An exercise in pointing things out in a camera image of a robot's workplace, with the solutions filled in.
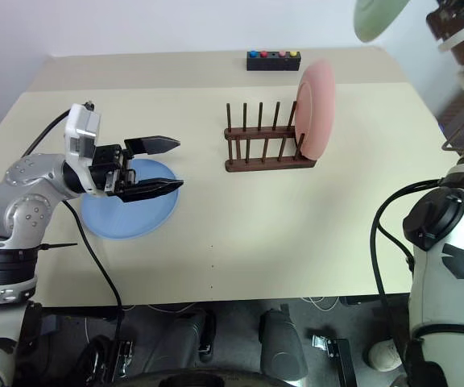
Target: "white shoe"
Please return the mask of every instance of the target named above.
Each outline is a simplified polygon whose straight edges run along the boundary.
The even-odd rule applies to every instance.
[[[368,364],[380,372],[393,371],[402,364],[393,339],[380,341],[368,352]]]

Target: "silver robot arm segment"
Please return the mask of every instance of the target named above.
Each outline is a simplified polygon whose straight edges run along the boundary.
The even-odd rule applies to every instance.
[[[415,244],[407,362],[412,387],[464,387],[464,164],[404,220]]]
[[[97,146],[99,114],[92,104],[73,105],[65,128],[66,156],[33,154],[15,162],[0,183],[0,386],[14,378],[15,350],[35,293],[38,251],[59,202],[87,192],[133,202],[168,194],[183,181],[135,181],[135,155],[167,152],[180,143],[163,136]]]

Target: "white table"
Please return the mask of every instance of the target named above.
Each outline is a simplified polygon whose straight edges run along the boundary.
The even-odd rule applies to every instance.
[[[89,233],[124,304],[376,293],[368,245],[376,209],[398,188],[441,177],[456,162],[440,150],[443,138],[434,117],[395,62],[374,48],[303,50],[302,69],[312,58],[326,57],[337,74],[336,119],[324,156],[313,169],[227,173],[226,103],[237,126],[243,102],[252,125],[259,102],[269,123],[281,101],[279,120],[286,122],[302,70],[248,73],[243,52],[163,55],[47,63],[0,125],[0,180],[54,117],[90,99],[102,114],[99,144],[143,135],[181,142],[152,157],[185,180],[161,228],[126,241]],[[62,135],[60,125],[37,152],[62,153]],[[254,143],[252,156],[262,148]],[[417,198],[399,200],[383,217],[401,239],[402,219]],[[79,202],[72,201],[77,209]],[[63,206],[43,241],[79,244],[41,253],[37,302],[114,304]],[[409,291],[402,253],[382,236],[378,241],[386,290]]]

